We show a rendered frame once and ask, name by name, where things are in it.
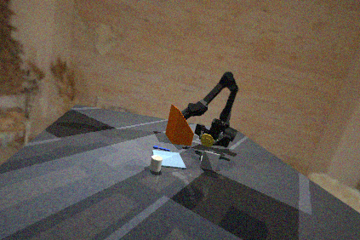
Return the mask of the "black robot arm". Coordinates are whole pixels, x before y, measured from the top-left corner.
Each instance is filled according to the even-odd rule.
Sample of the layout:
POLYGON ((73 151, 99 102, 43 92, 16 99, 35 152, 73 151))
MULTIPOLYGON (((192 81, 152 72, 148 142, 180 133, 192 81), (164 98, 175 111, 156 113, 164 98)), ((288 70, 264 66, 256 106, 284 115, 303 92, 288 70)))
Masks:
POLYGON ((237 130, 230 127, 231 108, 235 100, 238 86, 233 78, 231 72, 225 72, 219 83, 206 95, 203 100, 198 101, 196 104, 189 103, 188 107, 181 111, 183 117, 188 119, 191 116, 201 116, 208 110, 208 104, 214 99, 214 97, 224 88, 228 88, 231 92, 226 102, 226 106, 220 114, 220 120, 214 119, 211 128, 219 130, 223 134, 231 136, 230 141, 232 142, 237 134, 237 130))

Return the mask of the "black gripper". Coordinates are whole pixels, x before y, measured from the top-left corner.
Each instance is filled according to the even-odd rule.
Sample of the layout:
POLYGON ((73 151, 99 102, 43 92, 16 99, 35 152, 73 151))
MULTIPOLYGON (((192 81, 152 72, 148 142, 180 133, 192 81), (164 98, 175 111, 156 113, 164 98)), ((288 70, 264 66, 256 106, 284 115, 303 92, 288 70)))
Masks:
POLYGON ((228 147, 231 136, 227 135, 227 134, 223 134, 221 135, 219 130, 211 128, 210 130, 205 128, 205 125, 198 123, 195 129, 195 134, 197 134, 199 136, 199 139, 201 139, 202 135, 205 134, 209 134, 210 136, 212 136, 213 140, 215 140, 215 142, 213 143, 213 146, 224 146, 224 147, 228 147), (220 135, 220 136, 219 136, 220 135))

